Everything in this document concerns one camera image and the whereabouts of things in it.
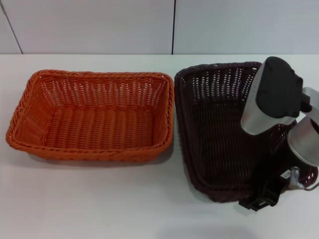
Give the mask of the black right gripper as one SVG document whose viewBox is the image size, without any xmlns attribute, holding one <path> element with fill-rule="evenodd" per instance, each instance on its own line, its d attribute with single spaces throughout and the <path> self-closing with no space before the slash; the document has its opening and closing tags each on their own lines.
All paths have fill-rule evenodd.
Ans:
<svg viewBox="0 0 319 239">
<path fill-rule="evenodd" d="M 255 212 L 259 207 L 273 207 L 279 196 L 287 190 L 288 181 L 281 174 L 289 168 L 287 136 L 296 124 L 297 121 L 294 120 L 289 125 L 278 124 L 267 131 L 268 155 L 258 164 L 255 174 L 255 187 L 261 202 L 245 199 L 239 201 L 240 206 Z"/>
</svg>

